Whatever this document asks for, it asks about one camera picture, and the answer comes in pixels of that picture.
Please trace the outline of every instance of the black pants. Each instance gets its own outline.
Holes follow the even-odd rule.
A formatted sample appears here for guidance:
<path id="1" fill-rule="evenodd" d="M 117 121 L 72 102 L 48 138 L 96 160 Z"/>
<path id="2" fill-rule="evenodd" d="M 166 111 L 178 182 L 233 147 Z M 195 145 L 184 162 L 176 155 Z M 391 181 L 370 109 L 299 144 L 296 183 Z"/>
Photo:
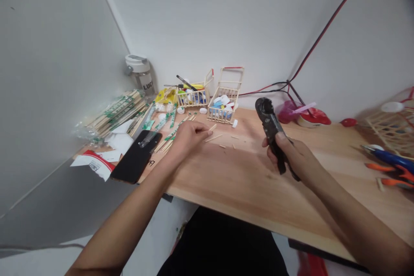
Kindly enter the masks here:
<path id="1" fill-rule="evenodd" d="M 288 275 L 272 233 L 199 207 L 172 255 L 165 275 Z"/>

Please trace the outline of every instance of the wooden desk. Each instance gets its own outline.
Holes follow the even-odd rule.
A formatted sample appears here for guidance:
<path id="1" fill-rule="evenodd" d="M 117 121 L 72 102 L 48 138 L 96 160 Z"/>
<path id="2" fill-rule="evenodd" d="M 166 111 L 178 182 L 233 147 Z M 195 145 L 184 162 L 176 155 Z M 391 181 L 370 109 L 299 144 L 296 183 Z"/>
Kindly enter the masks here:
<path id="1" fill-rule="evenodd" d="M 177 114 L 176 124 L 183 118 Z M 275 172 L 261 147 L 264 132 L 256 112 L 239 108 L 236 118 L 235 129 L 217 124 L 214 135 L 223 136 L 193 152 L 179 167 L 168 193 L 355 261 L 339 241 L 340 231 L 319 199 L 290 173 Z M 201 114 L 196 120 L 215 124 Z M 365 167 L 372 161 L 360 145 L 367 142 L 354 128 L 332 124 L 306 129 L 294 123 L 283 128 L 288 136 L 306 143 L 351 195 L 414 246 L 414 197 L 397 188 L 378 190 L 375 177 L 381 172 Z M 169 126 L 162 133 L 169 134 Z M 152 156 L 155 164 L 147 166 L 139 182 L 163 156 L 162 152 Z"/>

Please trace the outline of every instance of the label on bottle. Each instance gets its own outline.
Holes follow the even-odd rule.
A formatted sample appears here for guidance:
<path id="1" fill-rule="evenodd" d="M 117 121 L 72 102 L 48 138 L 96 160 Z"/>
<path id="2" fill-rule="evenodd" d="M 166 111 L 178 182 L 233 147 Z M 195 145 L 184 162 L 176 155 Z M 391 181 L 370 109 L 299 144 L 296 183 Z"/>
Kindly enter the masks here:
<path id="1" fill-rule="evenodd" d="M 151 74 L 141 75 L 139 77 L 139 80 L 141 81 L 141 85 L 144 88 L 144 91 L 147 95 L 151 95 L 153 91 L 153 82 L 151 78 Z"/>

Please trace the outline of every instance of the orange handle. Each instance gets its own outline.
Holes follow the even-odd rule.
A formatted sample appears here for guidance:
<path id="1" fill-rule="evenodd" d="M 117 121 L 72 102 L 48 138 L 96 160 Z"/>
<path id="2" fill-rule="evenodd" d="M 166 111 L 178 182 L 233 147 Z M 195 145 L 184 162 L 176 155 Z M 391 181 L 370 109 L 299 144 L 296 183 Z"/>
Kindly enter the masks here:
<path id="1" fill-rule="evenodd" d="M 370 169 L 374 169 L 374 170 L 378 170 L 378 171 L 382 171 L 386 173 L 390 171 L 395 171 L 395 168 L 393 167 L 385 167 L 385 166 L 381 166 L 381 165 L 374 164 L 374 163 L 365 163 L 365 166 Z"/>
<path id="2" fill-rule="evenodd" d="M 400 177 L 406 178 L 407 180 L 410 180 L 410 181 L 414 182 L 414 176 L 406 168 L 404 168 L 400 165 L 396 165 L 396 167 L 403 171 L 403 174 L 400 175 Z"/>
<path id="3" fill-rule="evenodd" d="M 394 180 L 394 179 L 381 179 L 381 183 L 383 185 L 398 186 L 400 188 L 405 188 L 405 189 L 413 189 L 414 188 L 414 185 L 412 185 L 412 184 L 409 184 L 407 182 L 400 181 L 400 180 Z"/>

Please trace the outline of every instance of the wooden frame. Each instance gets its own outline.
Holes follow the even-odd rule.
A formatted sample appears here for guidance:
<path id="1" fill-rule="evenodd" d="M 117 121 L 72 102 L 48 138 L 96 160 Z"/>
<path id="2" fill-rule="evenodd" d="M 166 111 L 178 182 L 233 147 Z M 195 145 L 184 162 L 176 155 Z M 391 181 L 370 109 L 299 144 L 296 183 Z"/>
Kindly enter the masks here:
<path id="1" fill-rule="evenodd" d="M 211 81 L 214 80 L 214 70 L 210 69 L 207 73 L 204 82 L 196 82 L 193 84 L 201 84 L 204 86 L 203 90 L 194 91 L 191 93 L 185 94 L 178 94 L 179 88 L 177 87 L 177 103 L 179 107 L 188 108 L 188 107 L 206 107 L 208 104 L 208 100 L 210 98 L 210 94 L 208 92 L 208 85 Z"/>
<path id="2" fill-rule="evenodd" d="M 235 71 L 241 73 L 241 77 L 239 81 L 222 81 L 223 71 Z M 230 99 L 230 103 L 234 103 L 234 107 L 236 107 L 238 94 L 240 91 L 240 87 L 242 86 L 243 76 L 245 74 L 245 69 L 243 67 L 223 67 L 221 68 L 220 72 L 220 80 L 218 83 L 218 87 L 216 92 L 214 93 L 213 98 L 210 100 L 207 109 L 207 120 L 215 121 L 223 124 L 233 124 L 234 122 L 234 114 L 236 113 L 235 108 L 233 111 L 225 111 L 221 108 L 215 108 L 214 99 L 220 97 L 222 95 L 227 95 Z M 234 88 L 224 87 L 223 84 L 235 84 Z"/>
<path id="3" fill-rule="evenodd" d="M 414 99 L 408 98 L 403 102 L 405 108 L 401 112 L 380 111 L 365 120 L 388 149 L 414 160 Z"/>

